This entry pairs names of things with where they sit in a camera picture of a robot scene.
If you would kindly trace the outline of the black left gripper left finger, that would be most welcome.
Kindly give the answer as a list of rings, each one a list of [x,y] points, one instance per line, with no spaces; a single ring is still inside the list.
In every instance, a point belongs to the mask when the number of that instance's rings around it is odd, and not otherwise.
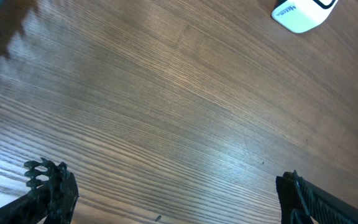
[[[27,161],[25,176],[29,192],[0,208],[0,224],[70,223],[79,198],[73,173],[64,162],[56,165],[41,158]]]

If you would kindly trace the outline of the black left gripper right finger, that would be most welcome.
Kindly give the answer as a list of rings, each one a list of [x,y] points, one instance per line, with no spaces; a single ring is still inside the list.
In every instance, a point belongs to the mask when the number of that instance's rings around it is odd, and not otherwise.
[[[282,224],[358,224],[358,209],[300,177],[276,177]]]

